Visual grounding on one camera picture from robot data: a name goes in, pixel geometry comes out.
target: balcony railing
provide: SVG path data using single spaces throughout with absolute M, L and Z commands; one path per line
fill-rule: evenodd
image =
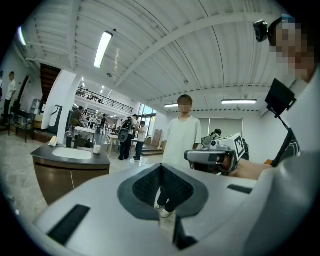
M 101 103 L 101 104 L 106 105 L 106 106 L 108 106 L 110 108 L 113 108 L 113 109 L 116 109 L 116 110 L 120 110 L 120 111 L 129 113 L 129 114 L 132 114 L 132 110 L 133 110 L 132 107 L 129 107 L 127 105 L 124 105 L 124 104 L 119 103 L 117 101 L 114 101 L 112 99 L 103 97 L 103 96 L 101 96 L 101 95 L 99 95 L 97 93 L 94 93 L 92 91 L 89 91 L 89 90 L 86 90 L 86 89 L 83 89 L 83 88 L 79 87 L 77 89 L 75 95 L 83 97 L 83 98 L 88 99 L 88 100 L 91 100 L 93 102 Z

